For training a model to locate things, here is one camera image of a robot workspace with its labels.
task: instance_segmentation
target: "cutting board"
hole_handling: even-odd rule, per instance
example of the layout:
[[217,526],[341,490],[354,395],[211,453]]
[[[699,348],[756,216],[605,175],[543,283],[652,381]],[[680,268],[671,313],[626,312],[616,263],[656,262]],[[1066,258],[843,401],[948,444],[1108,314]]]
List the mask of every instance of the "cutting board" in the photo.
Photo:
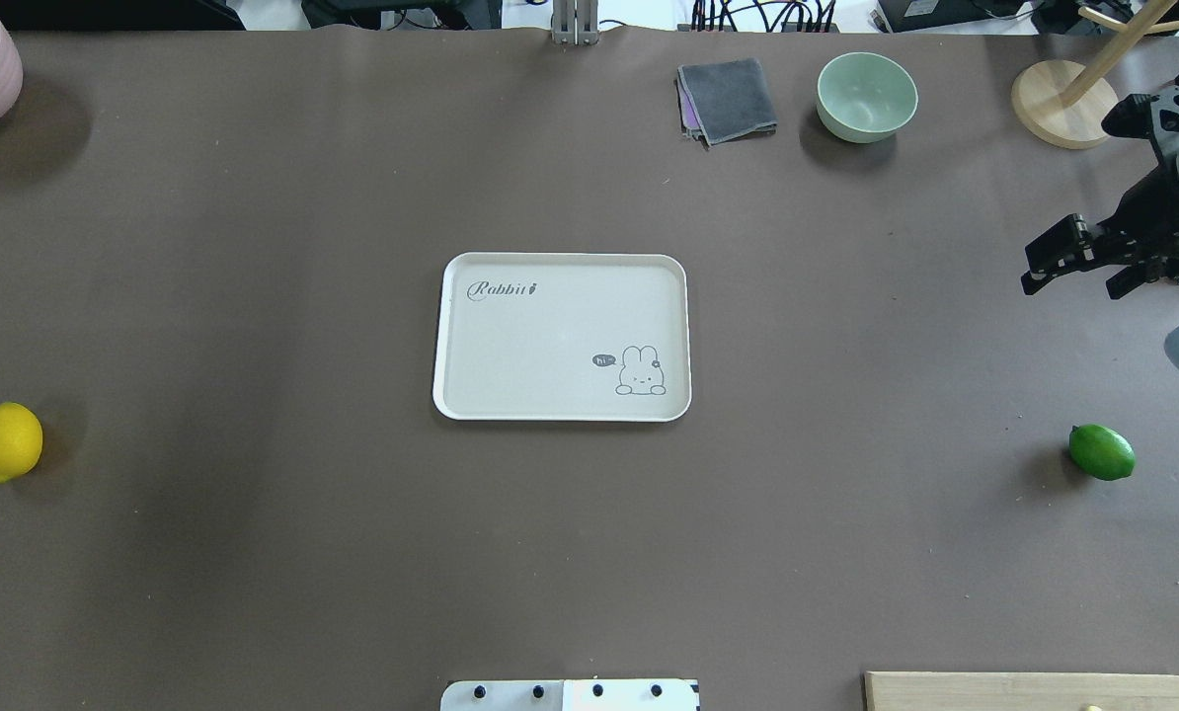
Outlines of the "cutting board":
[[1179,677],[867,671],[868,711],[1087,711],[1087,707],[1179,711]]

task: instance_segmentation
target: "green bowl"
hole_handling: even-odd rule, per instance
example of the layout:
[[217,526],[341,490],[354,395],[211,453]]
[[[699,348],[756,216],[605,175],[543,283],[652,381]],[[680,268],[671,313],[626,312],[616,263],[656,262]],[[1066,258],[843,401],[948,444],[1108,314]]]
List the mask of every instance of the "green bowl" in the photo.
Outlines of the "green bowl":
[[818,75],[818,117],[830,133],[874,143],[915,116],[918,88],[894,60],[870,52],[839,54]]

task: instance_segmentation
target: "white tray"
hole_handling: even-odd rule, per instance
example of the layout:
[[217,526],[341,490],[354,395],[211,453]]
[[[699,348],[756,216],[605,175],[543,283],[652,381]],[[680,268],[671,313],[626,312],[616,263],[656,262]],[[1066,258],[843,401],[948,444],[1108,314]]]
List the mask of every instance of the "white tray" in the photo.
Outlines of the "white tray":
[[690,408],[685,270],[663,255],[454,257],[432,397],[455,420],[680,417]]

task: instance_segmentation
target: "lemon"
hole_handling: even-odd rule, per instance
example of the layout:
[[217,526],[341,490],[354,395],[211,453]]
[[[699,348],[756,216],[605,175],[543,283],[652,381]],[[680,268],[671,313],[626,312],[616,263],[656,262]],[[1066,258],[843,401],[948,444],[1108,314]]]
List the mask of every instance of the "lemon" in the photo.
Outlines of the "lemon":
[[18,402],[0,404],[0,482],[24,476],[40,459],[40,420]]
[[1096,480],[1122,480],[1134,473],[1134,448],[1126,437],[1102,424],[1073,428],[1067,450],[1073,462]]

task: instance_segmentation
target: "tray rim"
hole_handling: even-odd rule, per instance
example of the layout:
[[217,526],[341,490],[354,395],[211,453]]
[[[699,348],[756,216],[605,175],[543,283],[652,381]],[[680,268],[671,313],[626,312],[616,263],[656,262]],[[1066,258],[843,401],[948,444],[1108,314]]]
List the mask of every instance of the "tray rim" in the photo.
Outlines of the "tray rim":
[[[562,415],[533,415],[533,414],[520,414],[520,415],[463,415],[454,409],[450,409],[444,401],[444,378],[446,378],[446,363],[447,363],[447,350],[448,350],[448,330],[449,330],[449,305],[453,301],[452,291],[449,289],[449,275],[450,271],[459,265],[460,262],[469,261],[474,257],[567,257],[572,259],[577,258],[618,258],[618,259],[658,259],[666,262],[671,266],[672,271],[678,276],[681,287],[681,330],[685,333],[685,373],[687,374],[687,391],[685,393],[685,402],[681,404],[680,410],[672,416],[620,416],[620,415],[602,415],[602,416],[562,416]],[[444,270],[441,272],[441,310],[437,314],[436,323],[436,338],[435,338],[435,371],[432,377],[432,401],[435,402],[435,408],[446,417],[450,420],[459,420],[459,422],[672,422],[672,420],[679,419],[685,415],[690,409],[690,401],[694,397],[694,376],[693,370],[690,368],[690,288],[687,284],[687,275],[685,275],[685,266],[681,262],[678,262],[674,257],[670,255],[660,255],[660,252],[489,252],[489,251],[472,251],[461,252],[457,257],[449,259],[444,265]]]

